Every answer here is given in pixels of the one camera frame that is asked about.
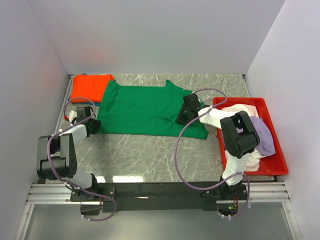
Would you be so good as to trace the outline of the green t shirt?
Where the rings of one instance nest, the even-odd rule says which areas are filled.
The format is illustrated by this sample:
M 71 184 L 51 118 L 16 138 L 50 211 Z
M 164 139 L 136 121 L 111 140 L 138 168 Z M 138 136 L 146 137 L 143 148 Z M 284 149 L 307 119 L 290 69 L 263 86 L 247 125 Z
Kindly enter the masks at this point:
M 101 134 L 184 137 L 205 140 L 209 132 L 194 122 L 186 130 L 176 119 L 183 97 L 191 94 L 170 80 L 164 86 L 119 85 L 111 81 L 100 103 L 97 120 Z

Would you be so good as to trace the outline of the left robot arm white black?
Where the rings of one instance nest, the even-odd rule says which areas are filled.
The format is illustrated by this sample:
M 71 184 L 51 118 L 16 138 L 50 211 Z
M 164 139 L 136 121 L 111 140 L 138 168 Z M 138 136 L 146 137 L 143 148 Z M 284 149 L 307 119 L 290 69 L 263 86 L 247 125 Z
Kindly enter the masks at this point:
M 82 188 L 82 195 L 88 201 L 94 201 L 100 195 L 97 179 L 94 174 L 78 167 L 75 145 L 90 135 L 95 135 L 101 122 L 96 119 L 91 106 L 78 107 L 76 116 L 68 116 L 67 119 L 72 125 L 82 123 L 59 134 L 51 141 L 49 135 L 38 138 L 36 173 L 40 179 L 51 181 L 58 179 L 52 171 L 48 159 L 50 156 L 54 169 L 63 182 Z

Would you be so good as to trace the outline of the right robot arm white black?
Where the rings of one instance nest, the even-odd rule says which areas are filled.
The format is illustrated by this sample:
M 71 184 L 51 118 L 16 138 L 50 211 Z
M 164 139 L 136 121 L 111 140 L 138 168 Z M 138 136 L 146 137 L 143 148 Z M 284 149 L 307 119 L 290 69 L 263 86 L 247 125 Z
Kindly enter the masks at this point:
M 246 162 L 257 145 L 260 143 L 259 135 L 245 111 L 236 113 L 225 112 L 214 105 L 201 105 L 195 92 L 183 97 L 183 104 L 177 121 L 184 124 L 178 135 L 174 149 L 174 165 L 182 182 L 189 188 L 198 191 L 210 191 L 219 187 L 222 198 L 230 200 L 237 194 L 237 187 L 244 177 Z M 185 130 L 195 122 L 214 126 L 221 130 L 226 150 L 230 154 L 220 182 L 209 187 L 197 187 L 188 183 L 180 173 L 177 161 L 178 146 Z

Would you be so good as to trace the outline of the pale pink t shirt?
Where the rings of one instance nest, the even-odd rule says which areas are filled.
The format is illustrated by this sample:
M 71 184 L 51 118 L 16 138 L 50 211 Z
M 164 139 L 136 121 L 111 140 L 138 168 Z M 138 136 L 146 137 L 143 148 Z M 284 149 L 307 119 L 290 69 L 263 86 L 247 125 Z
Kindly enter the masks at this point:
M 232 112 L 232 113 L 237 113 L 240 111 L 245 111 L 249 117 L 256 117 L 259 118 L 259 114 L 257 111 L 257 108 L 254 105 L 247 105 L 247 104 L 234 104 L 232 106 L 224 107 L 222 108 L 223 111 L 225 112 Z M 264 156 L 260 154 L 260 152 L 255 149 L 248 157 L 248 160 L 245 165 L 245 170 L 247 172 L 255 172 L 259 169 L 260 167 L 260 160 Z

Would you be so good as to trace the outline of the lavender t shirt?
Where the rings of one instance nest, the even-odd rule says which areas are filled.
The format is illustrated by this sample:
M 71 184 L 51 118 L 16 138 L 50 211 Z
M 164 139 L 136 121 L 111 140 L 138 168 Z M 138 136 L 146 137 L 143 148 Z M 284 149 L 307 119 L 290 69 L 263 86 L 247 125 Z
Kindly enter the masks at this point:
M 263 119 L 256 116 L 251 116 L 250 120 L 260 140 L 255 149 L 263 156 L 268 157 L 274 155 L 276 153 L 276 149 L 273 136 Z

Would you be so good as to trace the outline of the black base beam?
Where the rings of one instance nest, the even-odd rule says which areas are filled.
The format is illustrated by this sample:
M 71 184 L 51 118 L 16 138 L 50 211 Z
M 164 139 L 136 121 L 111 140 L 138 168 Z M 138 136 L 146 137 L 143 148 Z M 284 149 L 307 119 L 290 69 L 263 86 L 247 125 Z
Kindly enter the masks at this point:
M 96 194 L 78 189 L 70 195 L 72 203 L 81 205 L 85 215 L 116 211 L 157 210 L 203 210 L 216 211 L 219 201 L 237 202 L 248 200 L 249 191 L 245 183 L 235 186 L 226 183 L 209 189 L 212 182 L 195 182 L 196 189 L 183 182 L 135 182 L 99 183 Z

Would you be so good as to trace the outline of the red plastic bin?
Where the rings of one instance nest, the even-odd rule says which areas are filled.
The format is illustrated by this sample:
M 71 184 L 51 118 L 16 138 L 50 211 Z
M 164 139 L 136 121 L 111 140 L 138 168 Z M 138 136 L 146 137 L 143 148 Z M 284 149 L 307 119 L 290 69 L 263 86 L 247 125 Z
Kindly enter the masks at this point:
M 275 147 L 275 154 L 262 158 L 259 163 L 259 168 L 256 171 L 247 171 L 248 176 L 284 176 L 288 174 L 288 167 L 279 143 L 269 110 L 266 102 L 261 97 L 230 97 L 227 101 L 216 108 L 222 110 L 223 108 L 233 106 L 235 104 L 244 104 L 255 106 L 258 116 L 263 119 L 264 123 L 271 132 L 273 143 Z

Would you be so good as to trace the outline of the aluminium frame rail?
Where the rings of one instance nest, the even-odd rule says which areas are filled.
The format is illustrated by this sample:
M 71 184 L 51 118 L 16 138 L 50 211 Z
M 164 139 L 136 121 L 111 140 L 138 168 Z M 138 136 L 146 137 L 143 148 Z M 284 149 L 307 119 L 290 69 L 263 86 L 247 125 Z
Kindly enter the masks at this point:
M 88 201 L 71 201 L 71 190 L 64 184 L 32 184 L 26 200 L 27 205 L 79 205 Z M 283 182 L 250 183 L 249 201 L 251 203 L 290 202 L 287 188 Z

